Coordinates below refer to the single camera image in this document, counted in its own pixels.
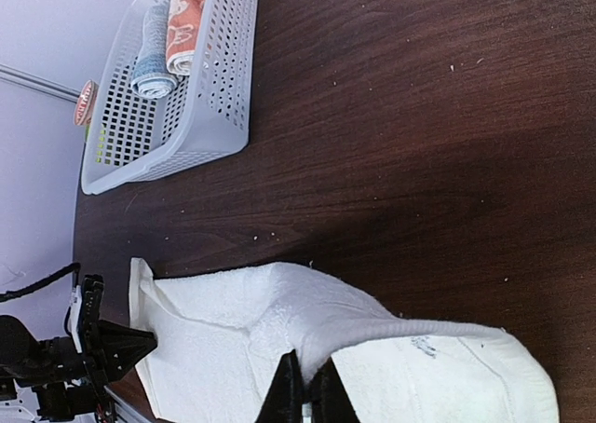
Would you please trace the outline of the orange bunny pattern towel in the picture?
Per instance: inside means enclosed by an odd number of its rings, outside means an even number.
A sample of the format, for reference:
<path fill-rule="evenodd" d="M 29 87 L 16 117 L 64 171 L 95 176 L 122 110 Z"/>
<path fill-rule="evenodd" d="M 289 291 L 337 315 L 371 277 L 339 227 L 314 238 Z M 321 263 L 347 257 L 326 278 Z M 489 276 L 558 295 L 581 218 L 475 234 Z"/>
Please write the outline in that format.
<path fill-rule="evenodd" d="M 206 0 L 170 0 L 166 44 L 168 71 L 189 76 Z"/>

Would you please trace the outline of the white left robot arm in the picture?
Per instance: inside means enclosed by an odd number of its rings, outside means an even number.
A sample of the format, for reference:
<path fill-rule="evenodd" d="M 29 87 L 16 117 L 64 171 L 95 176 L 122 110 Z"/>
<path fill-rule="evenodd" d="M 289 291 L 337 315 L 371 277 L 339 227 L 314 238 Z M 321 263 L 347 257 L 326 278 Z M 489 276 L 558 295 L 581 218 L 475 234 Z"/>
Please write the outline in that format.
<path fill-rule="evenodd" d="M 1 402 L 13 418 L 72 422 L 92 414 L 116 422 L 108 386 L 157 348 L 153 333 L 100 318 L 104 283 L 86 276 L 72 289 L 69 334 L 36 340 L 17 318 L 1 317 Z"/>

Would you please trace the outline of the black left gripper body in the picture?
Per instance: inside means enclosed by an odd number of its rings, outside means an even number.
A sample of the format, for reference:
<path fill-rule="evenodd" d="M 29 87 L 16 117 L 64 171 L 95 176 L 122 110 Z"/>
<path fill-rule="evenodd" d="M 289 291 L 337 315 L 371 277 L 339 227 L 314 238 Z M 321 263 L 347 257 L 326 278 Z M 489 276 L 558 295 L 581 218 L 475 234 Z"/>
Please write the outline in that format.
<path fill-rule="evenodd" d="M 136 364 L 156 349 L 153 333 L 103 320 L 100 316 L 104 293 L 103 278 L 85 276 L 83 289 L 83 328 L 72 337 L 86 378 L 95 386 L 121 380 Z"/>

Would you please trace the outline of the cream white towel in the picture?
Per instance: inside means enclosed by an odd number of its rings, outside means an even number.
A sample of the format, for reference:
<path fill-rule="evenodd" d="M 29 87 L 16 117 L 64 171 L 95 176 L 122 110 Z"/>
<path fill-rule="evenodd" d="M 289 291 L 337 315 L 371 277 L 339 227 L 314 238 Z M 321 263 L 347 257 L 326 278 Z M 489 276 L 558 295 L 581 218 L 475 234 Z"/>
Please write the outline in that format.
<path fill-rule="evenodd" d="M 169 422 L 253 422 L 282 356 L 311 384 L 332 362 L 362 422 L 556 422 L 553 383 L 506 331 L 404 319 L 307 266 L 181 279 L 130 262 L 129 320 L 156 349 L 136 370 Z"/>

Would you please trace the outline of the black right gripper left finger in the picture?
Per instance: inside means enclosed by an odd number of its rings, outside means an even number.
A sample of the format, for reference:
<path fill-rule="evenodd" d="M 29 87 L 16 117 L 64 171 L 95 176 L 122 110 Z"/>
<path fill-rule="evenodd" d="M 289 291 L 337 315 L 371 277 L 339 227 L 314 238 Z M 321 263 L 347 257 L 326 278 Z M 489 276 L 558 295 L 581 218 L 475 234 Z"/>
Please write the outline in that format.
<path fill-rule="evenodd" d="M 303 378 L 296 351 L 278 363 L 256 423 L 300 423 L 303 420 Z"/>

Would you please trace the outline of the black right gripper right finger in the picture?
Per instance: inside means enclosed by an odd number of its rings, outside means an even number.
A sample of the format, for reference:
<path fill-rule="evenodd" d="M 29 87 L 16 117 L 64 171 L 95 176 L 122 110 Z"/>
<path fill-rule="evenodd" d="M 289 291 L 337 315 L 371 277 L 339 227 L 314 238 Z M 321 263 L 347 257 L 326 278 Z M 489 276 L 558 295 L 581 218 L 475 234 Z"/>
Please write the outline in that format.
<path fill-rule="evenodd" d="M 318 423 L 359 423 L 339 373 L 329 358 L 310 383 L 312 418 Z"/>

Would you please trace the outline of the white perforated plastic basket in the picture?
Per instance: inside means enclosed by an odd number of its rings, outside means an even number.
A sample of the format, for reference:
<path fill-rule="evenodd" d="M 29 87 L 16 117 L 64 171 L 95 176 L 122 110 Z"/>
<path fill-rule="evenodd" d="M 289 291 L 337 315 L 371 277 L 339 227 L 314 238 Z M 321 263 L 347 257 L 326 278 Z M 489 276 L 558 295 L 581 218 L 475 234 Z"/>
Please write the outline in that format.
<path fill-rule="evenodd" d="M 85 147 L 81 188 L 99 195 L 241 151 L 249 140 L 258 0 L 206 0 L 189 76 L 168 96 L 145 100 L 130 82 L 150 7 L 134 0 L 105 64 Z"/>

